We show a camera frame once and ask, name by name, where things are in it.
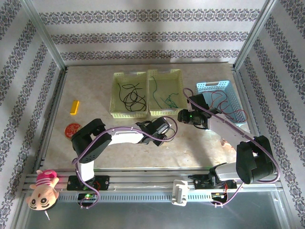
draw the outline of yellow plastic basket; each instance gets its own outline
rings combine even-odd
[[[119,92],[120,87],[124,84],[132,83],[136,85],[139,83],[137,87],[142,89],[138,90],[137,93],[139,96],[144,97],[146,100],[146,109],[145,111],[135,111],[130,112],[126,109],[124,103],[120,100]],[[126,96],[127,91],[121,88],[121,98]],[[115,73],[113,75],[112,81],[112,94],[111,94],[111,103],[110,103],[110,114],[114,118],[145,118],[148,113],[148,83],[147,83],[147,73],[146,72],[129,72],[129,73]],[[141,104],[134,105],[133,109],[137,110],[142,107]]]
[[[176,115],[187,108],[186,98],[183,95],[182,73],[179,69],[161,72],[150,69],[147,72],[149,97],[148,105],[151,116]],[[171,100],[177,108],[170,107],[166,99]]]

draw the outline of red round object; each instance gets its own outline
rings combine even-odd
[[[80,128],[81,128],[81,125],[79,125],[78,123],[71,123],[71,124],[67,125],[67,127],[65,129],[65,136],[68,139],[71,139],[73,134],[75,134],[77,131],[79,131]]]

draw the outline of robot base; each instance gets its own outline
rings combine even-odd
[[[222,188],[226,183],[229,189],[236,189],[237,185],[234,180],[226,180],[215,183],[211,180],[211,176],[208,174],[196,174],[188,176],[189,179],[193,180],[195,189],[216,189]]]
[[[106,191],[109,187],[109,176],[95,176],[94,178],[87,180],[86,183],[96,190],[99,191]],[[91,189],[87,188],[83,183],[79,181],[77,176],[69,176],[68,184],[67,184],[68,191],[90,191]]]

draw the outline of white clamp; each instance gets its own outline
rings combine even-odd
[[[187,202],[188,184],[184,180],[173,181],[172,204],[185,206]]]

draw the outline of red wire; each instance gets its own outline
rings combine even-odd
[[[99,183],[99,182],[97,182],[97,181],[95,181],[95,183],[96,183],[96,184],[97,184],[97,186],[98,186],[97,190],[98,190],[98,191],[100,191],[100,188],[101,188],[100,183]]]
[[[211,106],[210,106],[209,108],[212,108],[214,102],[215,102],[218,98],[222,97],[223,94],[225,94],[225,96],[226,96],[225,100],[221,101],[221,102],[218,104],[218,106],[217,106],[216,108],[219,109],[219,110],[221,110],[221,112],[222,112],[224,115],[226,115],[226,117],[227,117],[228,119],[231,119],[231,120],[233,120],[233,121],[236,122],[236,123],[243,123],[243,122],[246,122],[246,121],[248,120],[248,115],[247,115],[246,111],[244,111],[243,109],[239,109],[239,110],[236,110],[236,111],[233,111],[233,112],[230,112],[230,113],[226,113],[226,112],[225,112],[225,109],[227,109],[227,108],[230,106],[230,104],[228,104],[225,108],[221,108],[221,106],[222,106],[223,103],[228,103],[228,101],[227,101],[228,95],[227,95],[224,91],[216,90],[216,91],[205,91],[205,92],[210,92],[210,93],[211,93],[211,100],[212,100],[212,103],[211,103]],[[219,94],[220,96],[218,96],[217,98],[213,99],[213,94]],[[243,112],[244,112],[245,117],[246,117],[245,120],[237,121],[237,120],[234,120],[234,119],[230,116],[231,114],[234,114],[234,113],[239,112],[239,111],[243,111]]]
[[[224,188],[225,188],[224,196],[226,196],[227,193],[228,193],[228,185],[227,185],[227,183],[225,183]]]

